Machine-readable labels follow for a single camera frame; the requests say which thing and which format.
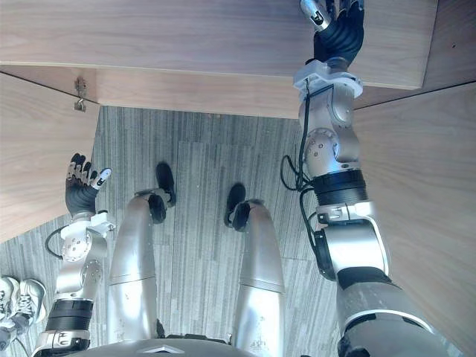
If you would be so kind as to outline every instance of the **robot forearm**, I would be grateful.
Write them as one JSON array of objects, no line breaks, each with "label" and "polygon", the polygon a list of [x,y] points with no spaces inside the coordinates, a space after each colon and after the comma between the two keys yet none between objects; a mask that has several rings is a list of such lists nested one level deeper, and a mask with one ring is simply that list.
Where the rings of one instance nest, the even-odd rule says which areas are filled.
[{"label": "robot forearm", "polygon": [[61,230],[62,267],[48,322],[33,356],[65,356],[89,347],[89,322],[102,277],[106,235],[114,229],[107,213],[76,215]]}]

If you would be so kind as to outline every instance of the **black cable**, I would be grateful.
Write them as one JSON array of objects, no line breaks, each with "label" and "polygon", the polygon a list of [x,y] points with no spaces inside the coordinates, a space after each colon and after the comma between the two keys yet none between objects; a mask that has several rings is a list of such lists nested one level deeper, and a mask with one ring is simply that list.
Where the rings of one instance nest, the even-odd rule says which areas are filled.
[{"label": "black cable", "polygon": [[[311,244],[312,250],[315,252],[315,243],[314,243],[314,231],[312,230],[310,220],[312,217],[315,216],[316,212],[311,214],[311,216],[307,216],[306,210],[304,209],[304,196],[306,193],[314,190],[312,186],[312,180],[304,173],[303,166],[304,166],[304,148],[306,146],[306,137],[307,137],[307,132],[309,129],[309,107],[311,103],[311,98],[328,90],[329,88],[332,88],[333,85],[329,85],[326,87],[323,87],[316,92],[310,94],[309,93],[309,81],[306,80],[306,104],[305,104],[305,111],[304,111],[304,123],[303,123],[303,136],[301,137],[300,140],[300,148],[299,148],[299,156],[297,158],[297,169],[294,166],[294,163],[292,162],[292,159],[289,155],[284,155],[283,158],[281,159],[281,165],[280,165],[280,179],[281,182],[283,183],[284,187],[290,191],[298,191],[300,192],[299,195],[299,206],[300,206],[300,212],[303,217],[304,225],[306,226],[306,232],[307,232],[307,237],[309,239],[309,243]],[[295,174],[295,186],[291,187],[289,186],[286,181],[284,180],[284,163],[287,162],[289,165],[289,168],[291,171]]]},{"label": "black cable", "polygon": [[58,228],[58,229],[55,229],[54,231],[52,231],[49,236],[46,238],[46,241],[45,241],[45,249],[46,251],[48,252],[48,254],[51,254],[53,257],[56,257],[58,259],[61,259],[62,260],[62,256],[55,253],[54,251],[52,251],[50,249],[50,240],[51,238],[55,235],[55,234],[58,234],[59,232],[61,232],[61,230],[66,227],[65,225],[62,226],[61,228]]},{"label": "black cable", "polygon": [[309,222],[309,224],[311,224],[311,219],[316,215],[318,214],[316,211],[312,212],[311,216],[307,217],[307,222]]},{"label": "black cable", "polygon": [[306,195],[306,193],[311,192],[313,190],[314,189],[312,187],[308,187],[301,191],[299,195],[299,208],[300,208],[300,214],[304,217],[304,225],[306,226],[307,238],[309,239],[309,243],[311,243],[312,250],[315,250],[315,244],[313,240],[314,232],[311,228],[309,220],[307,219],[306,210],[304,209],[304,195]]},{"label": "black cable", "polygon": [[25,352],[25,355],[27,355],[27,357],[29,357],[29,356],[30,356],[30,354],[28,353],[28,351],[27,351],[27,349],[26,349],[25,345],[23,344],[23,342],[21,342],[21,341],[18,339],[18,337],[17,337],[17,338],[15,338],[15,340],[14,340],[14,341],[17,341],[17,342],[20,344],[20,346],[22,346],[22,349],[23,349],[23,351]]},{"label": "black cable", "polygon": [[309,81],[307,81],[307,96],[306,96],[306,110],[304,112],[304,128],[303,128],[303,137],[300,140],[300,148],[299,148],[299,157],[298,165],[299,171],[297,172],[297,181],[296,181],[296,188],[297,190],[303,189],[303,165],[304,165],[304,147],[306,145],[306,136],[307,136],[307,129],[309,127],[309,104],[311,103],[311,98],[309,97]]}]

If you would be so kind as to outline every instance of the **silver robot leg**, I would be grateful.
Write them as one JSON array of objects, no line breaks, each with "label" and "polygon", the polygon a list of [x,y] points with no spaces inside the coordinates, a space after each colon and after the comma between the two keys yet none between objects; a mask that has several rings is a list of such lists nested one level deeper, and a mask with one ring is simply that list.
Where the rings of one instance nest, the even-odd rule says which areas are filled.
[{"label": "silver robot leg", "polygon": [[231,343],[256,356],[280,357],[284,354],[284,282],[273,222],[256,201],[242,203],[237,214],[248,214],[248,220]]},{"label": "silver robot leg", "polygon": [[148,198],[130,201],[119,230],[109,276],[109,344],[155,337],[157,283]]}]

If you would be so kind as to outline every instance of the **wooden cabinet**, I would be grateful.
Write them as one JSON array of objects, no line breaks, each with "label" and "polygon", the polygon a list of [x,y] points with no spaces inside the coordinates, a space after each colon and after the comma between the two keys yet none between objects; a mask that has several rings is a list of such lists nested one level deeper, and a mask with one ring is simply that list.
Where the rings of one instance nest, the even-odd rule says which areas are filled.
[{"label": "wooden cabinet", "polygon": [[67,213],[65,175],[91,155],[99,105],[0,74],[0,242]]}]

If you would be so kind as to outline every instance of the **wooden wall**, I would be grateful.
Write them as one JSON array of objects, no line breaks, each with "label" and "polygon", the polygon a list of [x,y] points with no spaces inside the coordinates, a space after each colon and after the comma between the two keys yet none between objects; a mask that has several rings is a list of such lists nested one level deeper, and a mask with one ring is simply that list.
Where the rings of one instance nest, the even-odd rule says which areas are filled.
[{"label": "wooden wall", "polygon": [[91,155],[99,105],[0,74],[0,242],[67,213],[65,175]]},{"label": "wooden wall", "polygon": [[356,111],[391,275],[467,356],[476,351],[476,83]]}]

